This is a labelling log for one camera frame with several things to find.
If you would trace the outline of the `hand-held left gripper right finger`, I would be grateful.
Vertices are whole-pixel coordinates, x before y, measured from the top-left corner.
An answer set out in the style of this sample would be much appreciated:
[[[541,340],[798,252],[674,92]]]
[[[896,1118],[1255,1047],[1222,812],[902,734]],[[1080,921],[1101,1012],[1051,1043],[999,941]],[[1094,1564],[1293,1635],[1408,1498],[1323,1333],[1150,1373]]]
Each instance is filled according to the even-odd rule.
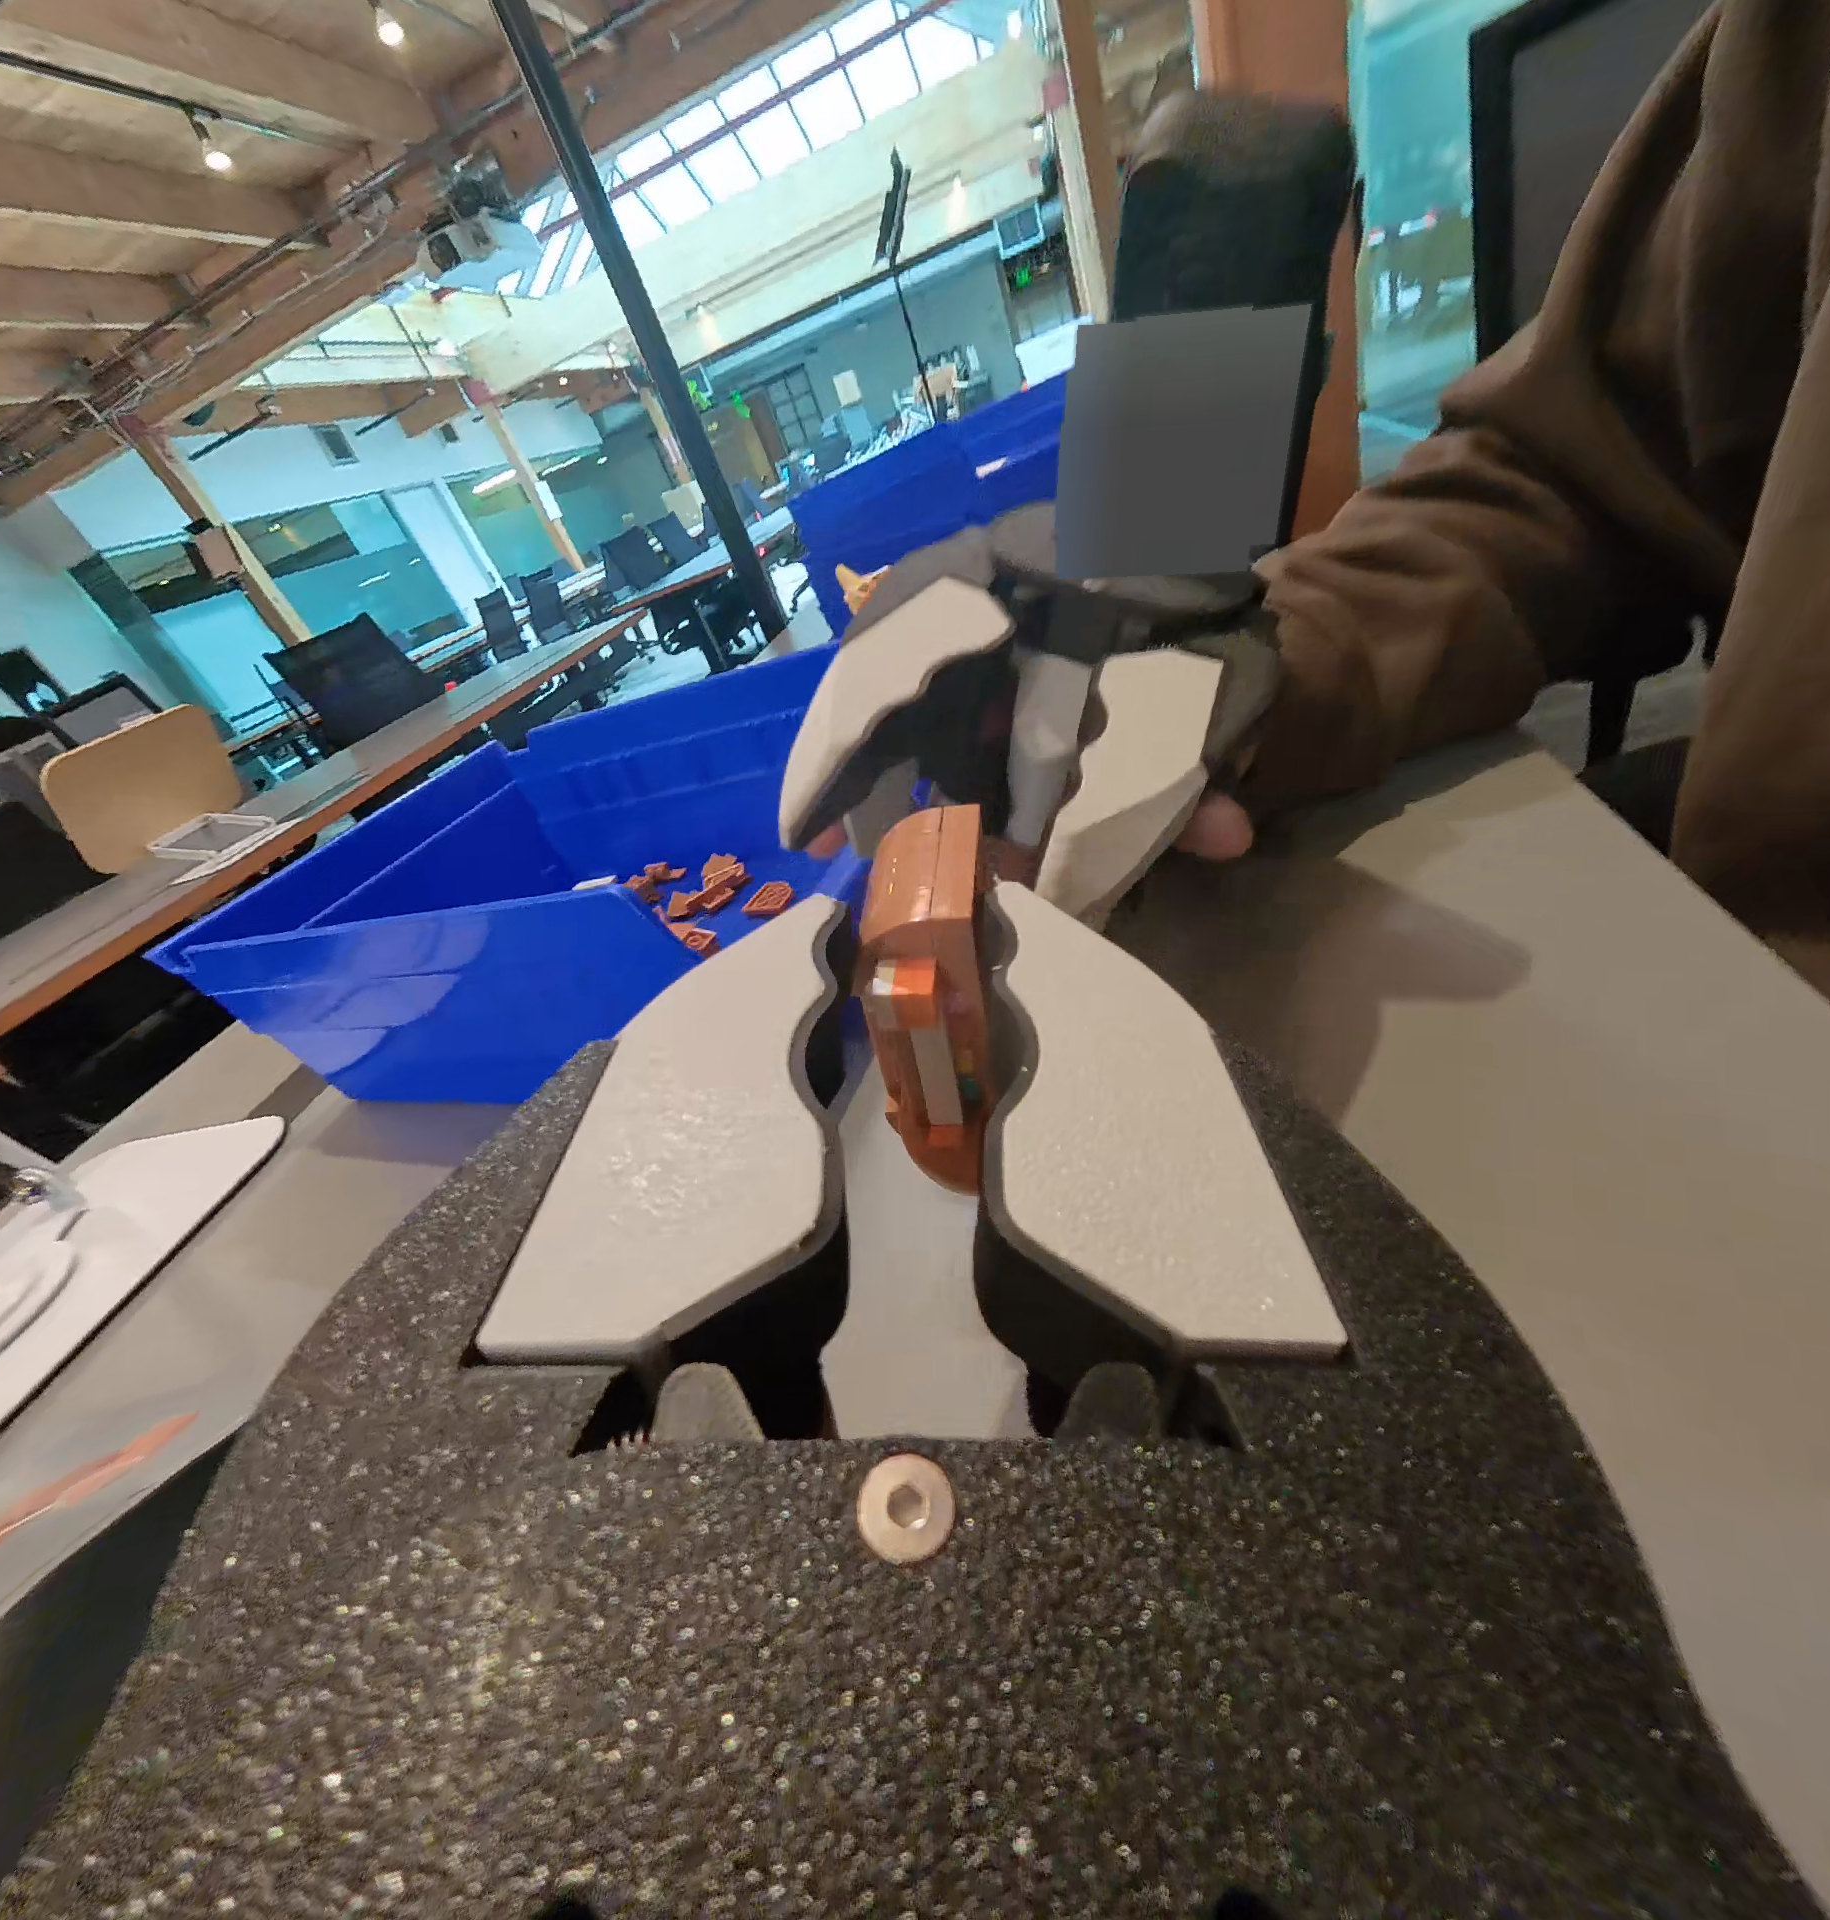
[[[1340,1358],[1347,1329],[1211,1027],[1016,879],[986,916],[1019,1029],[982,1161],[999,1245],[1163,1358]]]

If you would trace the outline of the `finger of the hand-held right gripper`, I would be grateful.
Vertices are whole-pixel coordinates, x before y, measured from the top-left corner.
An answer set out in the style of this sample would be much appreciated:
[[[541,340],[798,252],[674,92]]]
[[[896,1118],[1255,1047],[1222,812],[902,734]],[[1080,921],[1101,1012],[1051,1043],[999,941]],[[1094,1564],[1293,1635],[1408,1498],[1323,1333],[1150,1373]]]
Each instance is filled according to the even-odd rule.
[[[954,715],[973,727],[982,663],[999,664],[1008,641],[1016,617],[986,587],[938,579],[839,643],[788,757],[782,846],[843,830],[875,849]]]
[[[1088,693],[1094,734],[1051,813],[1035,894],[1101,928],[1209,788],[1227,663],[1191,647],[1118,653]]]

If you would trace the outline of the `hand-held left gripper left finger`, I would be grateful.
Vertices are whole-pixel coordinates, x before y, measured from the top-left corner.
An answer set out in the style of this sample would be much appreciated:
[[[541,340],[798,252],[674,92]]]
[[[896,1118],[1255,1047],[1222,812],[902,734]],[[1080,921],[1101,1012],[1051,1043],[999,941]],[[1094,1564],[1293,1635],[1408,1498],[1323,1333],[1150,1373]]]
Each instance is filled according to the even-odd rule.
[[[810,894],[613,1040],[476,1333],[494,1362],[817,1362],[846,1311],[843,1153],[810,1054],[839,1029]]]

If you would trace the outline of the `pile of brown lego pieces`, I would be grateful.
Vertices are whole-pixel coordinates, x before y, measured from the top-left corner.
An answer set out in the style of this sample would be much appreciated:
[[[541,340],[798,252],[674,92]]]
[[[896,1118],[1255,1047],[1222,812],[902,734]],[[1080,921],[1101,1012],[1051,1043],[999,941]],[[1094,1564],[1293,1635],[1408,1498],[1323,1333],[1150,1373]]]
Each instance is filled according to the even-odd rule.
[[[714,849],[697,862],[649,859],[620,877],[620,888],[638,900],[675,947],[708,961],[754,924],[788,916],[788,909],[810,894],[810,879],[778,859],[751,862],[734,849]]]

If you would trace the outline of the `brown lego assembly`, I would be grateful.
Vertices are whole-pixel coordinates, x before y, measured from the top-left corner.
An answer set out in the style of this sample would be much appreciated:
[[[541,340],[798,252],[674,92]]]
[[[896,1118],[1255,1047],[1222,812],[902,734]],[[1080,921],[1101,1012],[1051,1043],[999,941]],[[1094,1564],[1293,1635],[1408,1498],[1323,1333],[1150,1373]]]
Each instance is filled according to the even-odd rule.
[[[979,900],[979,807],[920,807],[877,839],[856,950],[885,1121],[954,1192],[979,1192],[997,1105]]]

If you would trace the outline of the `blue plastic bin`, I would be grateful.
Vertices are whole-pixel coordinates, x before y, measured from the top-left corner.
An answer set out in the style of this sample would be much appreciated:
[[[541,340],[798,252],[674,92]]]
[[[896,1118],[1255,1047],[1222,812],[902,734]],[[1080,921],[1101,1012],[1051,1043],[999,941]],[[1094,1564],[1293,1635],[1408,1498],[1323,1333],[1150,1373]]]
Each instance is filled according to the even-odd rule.
[[[482,744],[150,961],[353,1100],[517,1105],[696,961],[620,877],[778,859],[861,912],[868,869],[778,837],[836,643]]]

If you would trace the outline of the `person's right forearm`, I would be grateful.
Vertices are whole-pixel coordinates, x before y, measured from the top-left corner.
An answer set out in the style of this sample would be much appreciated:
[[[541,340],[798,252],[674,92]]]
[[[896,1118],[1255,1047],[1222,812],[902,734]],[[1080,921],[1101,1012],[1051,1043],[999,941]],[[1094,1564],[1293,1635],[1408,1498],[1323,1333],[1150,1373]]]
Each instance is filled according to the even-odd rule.
[[[1239,792],[1273,813],[1509,727],[1651,625],[1717,624],[1733,573],[1672,330],[1545,311],[1444,388],[1438,427],[1383,480],[1265,561],[1281,693]]]

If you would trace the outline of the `lego instruction booklet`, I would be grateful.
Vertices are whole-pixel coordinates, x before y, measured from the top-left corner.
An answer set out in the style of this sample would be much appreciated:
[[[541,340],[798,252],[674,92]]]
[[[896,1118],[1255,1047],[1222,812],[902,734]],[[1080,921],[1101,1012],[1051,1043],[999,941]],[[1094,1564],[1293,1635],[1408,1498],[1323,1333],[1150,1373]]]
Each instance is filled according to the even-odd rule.
[[[112,1429],[82,1422],[15,1465],[0,1483],[0,1618],[213,1442],[201,1409],[150,1409]]]

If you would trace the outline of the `stack of blue bins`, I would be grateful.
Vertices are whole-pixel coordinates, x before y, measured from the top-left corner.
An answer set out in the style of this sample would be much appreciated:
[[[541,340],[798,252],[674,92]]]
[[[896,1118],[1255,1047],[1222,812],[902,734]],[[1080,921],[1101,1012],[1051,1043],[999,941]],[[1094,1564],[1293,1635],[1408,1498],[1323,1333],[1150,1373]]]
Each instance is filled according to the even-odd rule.
[[[1064,414],[1069,373],[967,420],[927,425],[795,495],[792,523],[832,629],[843,633],[854,624],[839,570],[868,573],[967,527],[1053,501]]]

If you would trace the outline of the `black framed grey panel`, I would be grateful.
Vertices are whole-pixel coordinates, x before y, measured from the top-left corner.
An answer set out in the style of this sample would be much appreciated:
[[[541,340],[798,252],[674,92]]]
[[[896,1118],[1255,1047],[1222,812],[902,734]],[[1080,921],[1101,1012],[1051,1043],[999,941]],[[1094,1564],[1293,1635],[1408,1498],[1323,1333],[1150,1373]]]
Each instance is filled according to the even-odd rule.
[[[1699,0],[1526,0],[1472,33],[1477,356],[1551,297],[1574,214]]]

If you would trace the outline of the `grey desk wooden edge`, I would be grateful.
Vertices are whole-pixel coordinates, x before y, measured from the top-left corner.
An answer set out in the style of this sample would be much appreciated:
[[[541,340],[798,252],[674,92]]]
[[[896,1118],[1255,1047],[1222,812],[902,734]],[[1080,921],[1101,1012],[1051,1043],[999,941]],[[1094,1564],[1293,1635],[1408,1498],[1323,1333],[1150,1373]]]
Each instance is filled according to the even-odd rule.
[[[559,643],[498,663],[480,679],[438,693],[430,705],[387,724],[370,740],[328,754],[301,781],[285,781],[244,812],[270,819],[263,839],[231,849],[213,872],[188,877],[188,862],[150,856],[123,877],[106,877],[78,900],[56,901],[41,921],[0,938],[0,1040],[106,972],[116,961],[156,947],[175,924],[201,916],[223,894],[251,885],[285,849],[347,819],[384,788],[410,781],[427,764],[442,757],[457,740],[476,734],[505,709],[524,705],[559,675],[574,675],[586,659],[601,653],[634,617],[574,629]]]

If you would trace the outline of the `black office chair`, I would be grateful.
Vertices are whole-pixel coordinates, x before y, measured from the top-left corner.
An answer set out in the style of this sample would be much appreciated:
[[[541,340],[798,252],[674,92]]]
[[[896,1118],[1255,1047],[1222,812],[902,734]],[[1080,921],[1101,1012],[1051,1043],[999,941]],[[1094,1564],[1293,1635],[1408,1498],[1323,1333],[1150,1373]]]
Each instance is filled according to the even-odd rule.
[[[442,679],[421,670],[374,614],[357,614],[326,633],[263,659],[270,675],[312,715],[328,754],[357,751],[397,717],[442,695]]]

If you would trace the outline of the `white lamp stand base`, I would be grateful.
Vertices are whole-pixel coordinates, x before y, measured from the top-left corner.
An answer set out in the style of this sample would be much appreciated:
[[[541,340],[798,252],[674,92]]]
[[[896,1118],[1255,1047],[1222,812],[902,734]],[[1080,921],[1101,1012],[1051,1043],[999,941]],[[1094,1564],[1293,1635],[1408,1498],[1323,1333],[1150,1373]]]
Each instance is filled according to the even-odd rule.
[[[278,1153],[285,1118],[116,1145],[78,1167],[20,1167],[0,1211],[0,1429]]]

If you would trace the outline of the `white ceiling projector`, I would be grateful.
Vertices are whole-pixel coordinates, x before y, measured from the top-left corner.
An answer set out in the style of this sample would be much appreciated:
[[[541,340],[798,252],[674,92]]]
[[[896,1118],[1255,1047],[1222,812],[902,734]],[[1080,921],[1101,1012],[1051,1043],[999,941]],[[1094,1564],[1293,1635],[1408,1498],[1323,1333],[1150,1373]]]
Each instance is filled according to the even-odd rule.
[[[494,209],[430,219],[419,239],[419,270],[466,295],[498,295],[505,278],[530,275],[541,258],[538,230]]]

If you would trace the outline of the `wooden chair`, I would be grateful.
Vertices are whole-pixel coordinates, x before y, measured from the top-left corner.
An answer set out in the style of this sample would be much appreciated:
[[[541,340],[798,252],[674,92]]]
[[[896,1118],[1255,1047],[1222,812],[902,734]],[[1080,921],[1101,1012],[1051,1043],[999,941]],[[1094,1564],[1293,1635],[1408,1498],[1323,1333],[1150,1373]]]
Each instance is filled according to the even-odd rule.
[[[123,877],[175,830],[238,812],[245,781],[207,705],[173,705],[41,768],[41,799],[99,877]]]

